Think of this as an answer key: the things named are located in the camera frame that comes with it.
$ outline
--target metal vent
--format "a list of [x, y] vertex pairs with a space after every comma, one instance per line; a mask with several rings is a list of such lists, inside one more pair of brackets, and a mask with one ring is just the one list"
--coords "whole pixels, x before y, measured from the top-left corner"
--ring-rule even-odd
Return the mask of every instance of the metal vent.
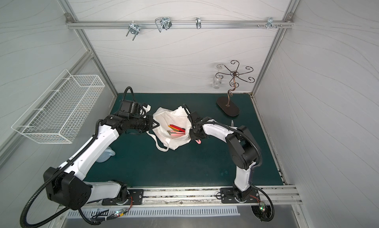
[[[82, 208], [86, 217], [94, 216], [108, 208]], [[113, 214], [118, 209], [110, 208], [104, 215]], [[239, 216], [237, 206], [196, 206], [196, 207], [133, 207], [122, 217], [218, 217]], [[69, 210], [67, 218], [80, 218], [78, 211]]]

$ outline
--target wall pattern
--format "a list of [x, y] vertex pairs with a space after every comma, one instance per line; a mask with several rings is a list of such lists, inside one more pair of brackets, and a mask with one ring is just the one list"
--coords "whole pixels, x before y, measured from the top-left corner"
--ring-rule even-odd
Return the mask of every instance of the wall pattern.
[[[81, 21], [282, 19], [290, 0], [69, 0]], [[143, 93], [224, 93], [212, 88], [215, 66], [239, 60], [262, 67], [276, 30], [141, 30], [132, 41], [127, 30], [86, 30], [118, 92], [126, 86]], [[240, 84], [237, 92], [250, 92]]]
[[379, 0], [300, 0], [256, 101], [310, 227], [379, 224]]
[[[0, 13], [1, 145], [14, 132], [11, 125], [17, 118], [86, 49], [75, 31], [66, 27], [56, 0], [0, 0]], [[91, 62], [81, 73], [99, 75]], [[0, 169], [1, 227], [20, 227], [21, 211], [43, 183], [45, 170], [60, 165], [88, 140], [94, 122], [108, 114], [112, 97], [105, 88], [73, 144], [43, 145], [27, 138], [21, 141]], [[42, 192], [31, 207], [28, 221], [40, 222], [57, 208]]]
[[0, 145], [12, 124], [86, 52], [56, 0], [0, 0]]

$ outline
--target white tote bag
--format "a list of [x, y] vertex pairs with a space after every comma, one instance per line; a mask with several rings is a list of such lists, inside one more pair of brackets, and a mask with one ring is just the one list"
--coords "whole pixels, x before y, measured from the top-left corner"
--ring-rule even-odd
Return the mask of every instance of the white tote bag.
[[[181, 145], [187, 144], [190, 140], [191, 122], [187, 118], [185, 110], [180, 106], [178, 109], [172, 111], [165, 108], [159, 108], [154, 114], [153, 119], [159, 123], [159, 127], [153, 129], [153, 132], [158, 139], [167, 148], [162, 148], [158, 145], [155, 135], [149, 134], [154, 140], [155, 145], [160, 151], [168, 151], [168, 149], [175, 150]], [[181, 136], [172, 136], [167, 131], [171, 131], [170, 124], [176, 125], [186, 129], [186, 133]]]

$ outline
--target red wire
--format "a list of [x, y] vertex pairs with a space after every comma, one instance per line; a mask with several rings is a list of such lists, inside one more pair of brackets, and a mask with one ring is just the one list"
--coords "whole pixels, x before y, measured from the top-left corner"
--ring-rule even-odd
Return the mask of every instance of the red wire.
[[257, 200], [258, 203], [261, 202], [261, 200], [259, 200], [258, 198], [254, 197], [253, 195], [250, 195], [250, 197], [255, 198], [255, 199]]
[[131, 199], [131, 201], [130, 201], [130, 207], [129, 207], [128, 211], [130, 210], [131, 206], [133, 205], [133, 198], [131, 196], [130, 196], [130, 199]]

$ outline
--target white wire basket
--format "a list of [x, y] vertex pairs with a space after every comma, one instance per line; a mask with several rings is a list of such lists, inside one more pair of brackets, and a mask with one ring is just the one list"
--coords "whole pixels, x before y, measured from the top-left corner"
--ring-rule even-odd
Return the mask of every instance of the white wire basket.
[[104, 87], [98, 75], [65, 70], [12, 129], [37, 143], [72, 143]]

